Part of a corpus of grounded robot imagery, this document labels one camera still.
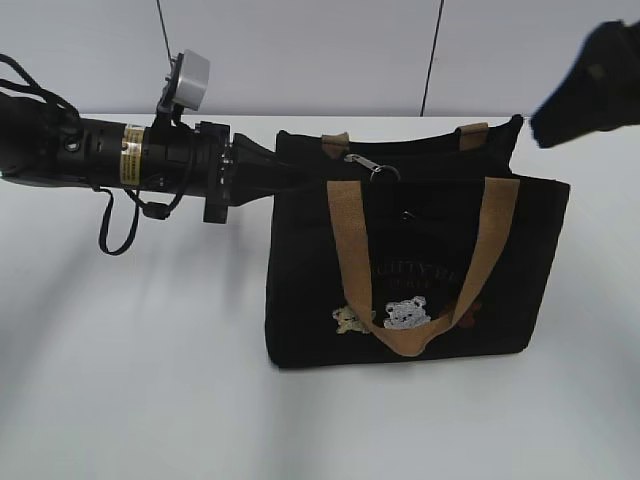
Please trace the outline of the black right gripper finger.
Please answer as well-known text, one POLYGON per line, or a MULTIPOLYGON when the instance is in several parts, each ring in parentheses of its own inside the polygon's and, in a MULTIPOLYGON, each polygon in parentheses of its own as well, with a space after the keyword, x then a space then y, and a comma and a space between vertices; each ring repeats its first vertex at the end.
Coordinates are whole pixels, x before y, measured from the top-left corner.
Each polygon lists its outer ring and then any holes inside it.
POLYGON ((541 148, 638 124, 639 24, 620 20, 589 33, 563 81, 530 118, 541 148))

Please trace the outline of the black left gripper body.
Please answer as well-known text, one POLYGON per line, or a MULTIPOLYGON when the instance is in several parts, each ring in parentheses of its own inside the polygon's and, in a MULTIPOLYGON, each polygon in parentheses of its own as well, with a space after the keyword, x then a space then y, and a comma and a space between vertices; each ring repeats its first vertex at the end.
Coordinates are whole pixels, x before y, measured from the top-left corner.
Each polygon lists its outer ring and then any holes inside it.
POLYGON ((223 175, 229 171, 230 127, 202 121, 190 128, 156 121, 144 134, 144 190, 168 193, 168 203, 148 201, 144 215, 166 220, 185 196, 205 200, 203 221, 224 224, 228 203, 223 175))

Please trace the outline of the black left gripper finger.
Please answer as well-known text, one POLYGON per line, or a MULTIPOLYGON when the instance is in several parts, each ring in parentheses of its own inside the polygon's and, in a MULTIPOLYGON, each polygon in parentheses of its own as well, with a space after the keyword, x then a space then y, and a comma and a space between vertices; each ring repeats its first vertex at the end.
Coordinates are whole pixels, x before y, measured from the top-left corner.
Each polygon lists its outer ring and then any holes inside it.
POLYGON ((236 167, 229 180, 228 205, 239 207, 254 200, 311 185, 318 182, 320 177, 288 167, 236 167))
POLYGON ((235 173, 275 173, 278 169, 275 153, 244 134, 234 134, 231 156, 235 173))

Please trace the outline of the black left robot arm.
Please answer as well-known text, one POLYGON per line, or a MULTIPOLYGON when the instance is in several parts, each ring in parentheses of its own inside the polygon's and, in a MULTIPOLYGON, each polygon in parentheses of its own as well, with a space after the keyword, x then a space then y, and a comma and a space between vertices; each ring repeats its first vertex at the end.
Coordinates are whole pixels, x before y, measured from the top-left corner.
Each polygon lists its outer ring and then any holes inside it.
POLYGON ((156 220, 184 197, 201 197, 209 223, 225 222, 231 206, 312 180, 225 124, 189 127, 162 114, 139 126, 8 95, 1 97, 1 177, 34 187, 121 189, 156 220))

